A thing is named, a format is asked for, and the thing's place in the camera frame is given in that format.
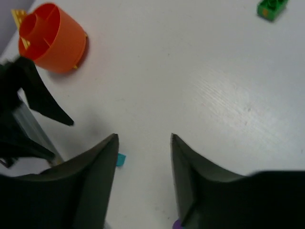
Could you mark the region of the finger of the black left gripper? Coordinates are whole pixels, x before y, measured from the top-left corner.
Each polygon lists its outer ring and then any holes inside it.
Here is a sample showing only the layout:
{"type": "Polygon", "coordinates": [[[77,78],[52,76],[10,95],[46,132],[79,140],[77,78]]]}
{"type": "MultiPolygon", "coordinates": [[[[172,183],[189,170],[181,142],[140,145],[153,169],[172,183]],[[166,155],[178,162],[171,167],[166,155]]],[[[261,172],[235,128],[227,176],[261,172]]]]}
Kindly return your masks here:
{"type": "Polygon", "coordinates": [[[64,125],[74,125],[74,121],[58,105],[43,83],[33,61],[19,57],[14,62],[14,70],[31,110],[64,125]]]}
{"type": "Polygon", "coordinates": [[[5,162],[13,162],[21,157],[52,159],[54,153],[22,135],[17,127],[12,111],[0,114],[0,157],[5,162]]]}

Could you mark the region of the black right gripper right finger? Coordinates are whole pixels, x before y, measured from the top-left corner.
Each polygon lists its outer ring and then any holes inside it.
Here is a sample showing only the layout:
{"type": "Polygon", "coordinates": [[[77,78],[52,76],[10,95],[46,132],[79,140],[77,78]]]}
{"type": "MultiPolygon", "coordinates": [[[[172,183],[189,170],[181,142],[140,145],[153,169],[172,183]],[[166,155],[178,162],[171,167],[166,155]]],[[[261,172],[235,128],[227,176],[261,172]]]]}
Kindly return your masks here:
{"type": "Polygon", "coordinates": [[[171,135],[178,216],[184,229],[302,229],[304,171],[231,172],[171,135]]]}

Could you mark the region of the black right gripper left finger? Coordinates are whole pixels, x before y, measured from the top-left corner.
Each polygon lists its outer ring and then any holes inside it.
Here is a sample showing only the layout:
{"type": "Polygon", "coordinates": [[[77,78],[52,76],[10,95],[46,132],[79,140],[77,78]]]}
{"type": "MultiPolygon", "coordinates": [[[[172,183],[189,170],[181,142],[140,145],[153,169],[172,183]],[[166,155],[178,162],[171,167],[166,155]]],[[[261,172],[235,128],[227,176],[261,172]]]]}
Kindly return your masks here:
{"type": "Polygon", "coordinates": [[[103,229],[119,151],[111,134],[39,174],[0,177],[3,229],[103,229]]]}

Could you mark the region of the long yellow lego plate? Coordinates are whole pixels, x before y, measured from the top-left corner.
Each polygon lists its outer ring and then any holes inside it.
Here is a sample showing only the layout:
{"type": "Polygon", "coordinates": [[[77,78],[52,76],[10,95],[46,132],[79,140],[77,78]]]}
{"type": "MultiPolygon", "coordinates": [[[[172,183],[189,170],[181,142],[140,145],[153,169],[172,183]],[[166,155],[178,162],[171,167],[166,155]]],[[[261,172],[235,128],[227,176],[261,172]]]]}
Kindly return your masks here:
{"type": "MultiPolygon", "coordinates": [[[[27,17],[26,11],[22,9],[11,9],[11,14],[16,24],[17,30],[20,30],[20,26],[23,20],[27,17]]],[[[21,40],[24,48],[27,49],[30,45],[30,42],[25,40],[24,38],[21,38],[21,40]]]]}

